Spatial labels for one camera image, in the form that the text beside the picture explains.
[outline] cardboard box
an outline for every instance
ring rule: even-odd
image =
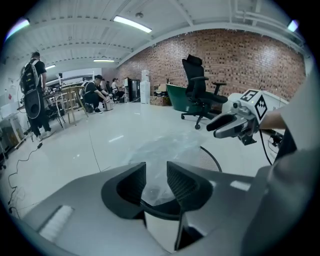
[[[171,106],[169,97],[150,96],[150,105]]]
[[[166,92],[167,91],[167,85],[165,83],[160,83],[154,86],[155,92]]]

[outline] black pants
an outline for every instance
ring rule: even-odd
[[[99,102],[103,102],[104,99],[94,92],[86,94],[84,96],[84,101],[85,103],[93,104],[93,108],[96,109],[99,107]]]
[[[37,91],[39,92],[39,96],[40,96],[40,113],[37,118],[31,119],[28,117],[28,120],[29,120],[32,132],[34,133],[35,136],[38,137],[40,135],[39,128],[43,126],[46,132],[51,131],[51,128],[49,126],[48,116],[46,115],[42,89],[39,87],[37,88]]]

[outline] green desk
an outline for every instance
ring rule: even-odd
[[[175,110],[182,112],[196,112],[201,110],[199,106],[192,106],[192,102],[186,97],[185,87],[167,83],[166,90]]]

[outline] person sitting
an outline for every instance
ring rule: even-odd
[[[112,94],[112,88],[110,86],[110,82],[109,81],[105,82],[105,89],[109,94]]]
[[[106,98],[108,93],[100,86],[102,79],[102,76],[98,74],[94,77],[94,80],[89,82],[84,88],[84,101],[88,104],[93,104],[94,112],[97,114],[102,113],[99,109],[99,102],[107,103],[109,101]]]
[[[111,88],[112,88],[112,94],[113,94],[116,98],[120,99],[120,98],[125,94],[125,92],[118,90],[118,88],[121,88],[121,87],[122,87],[122,86],[118,85],[118,82],[119,82],[119,79],[118,79],[118,78],[112,79]]]

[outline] plastic bag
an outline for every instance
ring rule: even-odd
[[[198,131],[175,132],[160,136],[138,148],[129,164],[146,162],[146,185],[141,199],[151,206],[172,201],[167,183],[167,161],[199,166],[200,145],[205,138]]]

